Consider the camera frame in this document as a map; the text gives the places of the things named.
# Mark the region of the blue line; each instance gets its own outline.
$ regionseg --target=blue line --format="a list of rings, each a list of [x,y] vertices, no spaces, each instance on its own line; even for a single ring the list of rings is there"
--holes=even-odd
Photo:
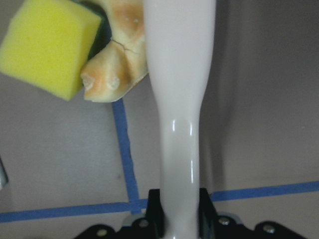
[[[138,214],[141,213],[141,208],[138,204],[139,191],[134,175],[134,165],[131,157],[130,140],[128,137],[128,124],[126,120],[126,113],[123,100],[120,99],[116,102],[113,102],[112,108],[116,131],[118,134],[124,178],[128,192],[129,202],[131,203],[131,213]]]
[[[0,223],[58,217],[83,216],[91,214],[119,213],[127,212],[131,209],[131,205],[128,203],[109,203],[52,209],[40,209],[23,212],[10,212],[0,214]]]
[[[316,191],[319,191],[319,181],[308,183],[296,183],[281,186],[214,192],[211,195],[211,200],[213,202],[219,202],[238,199],[271,197],[287,194],[309,193]]]

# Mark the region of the white spoon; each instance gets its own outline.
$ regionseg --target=white spoon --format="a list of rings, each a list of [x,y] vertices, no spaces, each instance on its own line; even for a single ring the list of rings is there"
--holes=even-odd
[[[165,239],[197,239],[199,112],[216,0],[144,0],[147,62],[159,109]]]

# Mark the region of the baked bread roll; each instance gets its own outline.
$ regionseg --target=baked bread roll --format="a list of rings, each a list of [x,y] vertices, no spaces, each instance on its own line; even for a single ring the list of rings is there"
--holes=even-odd
[[[86,0],[102,7],[112,37],[107,46],[82,68],[84,99],[114,102],[148,72],[143,0]]]

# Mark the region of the white object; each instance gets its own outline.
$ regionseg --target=white object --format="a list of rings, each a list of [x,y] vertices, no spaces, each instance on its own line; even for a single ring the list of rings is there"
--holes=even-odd
[[[215,0],[144,1],[147,63],[160,117],[166,239],[198,238],[198,124],[215,8]]]

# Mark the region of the yellow sponge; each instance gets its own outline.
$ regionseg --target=yellow sponge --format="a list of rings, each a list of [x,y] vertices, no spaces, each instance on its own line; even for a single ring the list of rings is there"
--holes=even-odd
[[[0,71],[70,100],[100,23],[70,0],[26,0],[0,47]]]

